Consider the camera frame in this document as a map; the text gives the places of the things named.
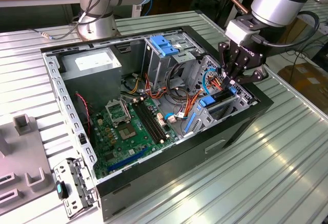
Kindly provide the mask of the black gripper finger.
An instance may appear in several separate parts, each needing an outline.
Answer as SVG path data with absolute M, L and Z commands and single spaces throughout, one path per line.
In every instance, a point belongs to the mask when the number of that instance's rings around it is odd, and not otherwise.
M 251 60 L 249 49 L 239 46 L 234 42 L 229 45 L 226 42 L 218 43 L 219 63 L 222 69 L 222 88 L 227 89 L 232 86 L 231 82 L 246 84 L 251 82 L 250 75 L 244 75 Z
M 269 74 L 267 73 L 264 66 L 257 67 L 252 74 L 240 75 L 235 78 L 235 82 L 238 84 L 247 84 L 247 83 L 255 83 L 262 81 L 268 78 Z

